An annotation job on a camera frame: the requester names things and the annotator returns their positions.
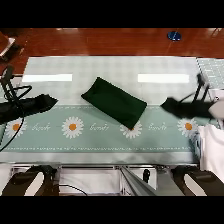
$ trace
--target daisy print tablecloth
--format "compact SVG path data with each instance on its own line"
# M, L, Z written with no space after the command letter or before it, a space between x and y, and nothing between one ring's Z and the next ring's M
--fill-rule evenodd
M191 152L198 126L207 123L207 119L177 119L158 106L148 106L129 130L93 106L55 106L26 117L4 152ZM1 145L20 124L21 119L8 123Z

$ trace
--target wire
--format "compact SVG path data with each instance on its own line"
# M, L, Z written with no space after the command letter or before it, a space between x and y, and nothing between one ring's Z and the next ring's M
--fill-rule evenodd
M20 129L21 129L21 127L22 127L22 125L23 125L23 122L24 122L24 111L23 111L23 108L22 107L20 107L20 109L21 109L21 112L22 112L22 122L21 122L21 124L20 124L20 126L19 126L19 128L18 128L18 130L16 131L16 133L12 136L12 138L0 149L0 152L1 151L3 151L12 141L13 141L13 139L16 137L16 135L19 133L19 131L20 131Z
M54 186L59 186L59 187L71 187L71 188L76 189L77 191L81 191L85 196L88 196L88 194L86 194L86 192L80 190L80 189L77 188L77 187L73 187L73 186L68 185L68 184L56 184L56 185L54 185Z

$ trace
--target folded cloth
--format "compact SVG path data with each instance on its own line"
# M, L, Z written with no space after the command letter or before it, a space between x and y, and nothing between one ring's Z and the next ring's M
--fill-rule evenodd
M200 169L213 172L224 183L224 131L214 125L199 126Z
M133 129L147 103L97 77L82 98L111 116L129 129Z

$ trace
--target checkered tablecloth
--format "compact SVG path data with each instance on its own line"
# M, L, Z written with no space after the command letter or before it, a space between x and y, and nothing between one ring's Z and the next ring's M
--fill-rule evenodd
M224 59L197 58L202 74L208 79L211 88L224 88Z
M161 105L169 96L180 100L194 92L198 73L194 57L159 56L31 57L24 72L25 75L73 74L72 82L32 83L33 89L27 95L49 93L63 105L88 105L80 96L98 76L150 105ZM138 74L187 74L189 83L139 83Z

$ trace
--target yellow flower center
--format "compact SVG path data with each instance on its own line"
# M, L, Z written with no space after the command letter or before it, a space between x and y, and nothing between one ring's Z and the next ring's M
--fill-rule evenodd
M186 123L185 128L190 131L192 130L192 125L190 123Z
M19 129L19 126L20 126L19 124L14 124L12 126L13 131L17 131Z
M74 130L76 129L76 124L70 124L70 125L69 125L69 129L70 129L71 131L74 131Z

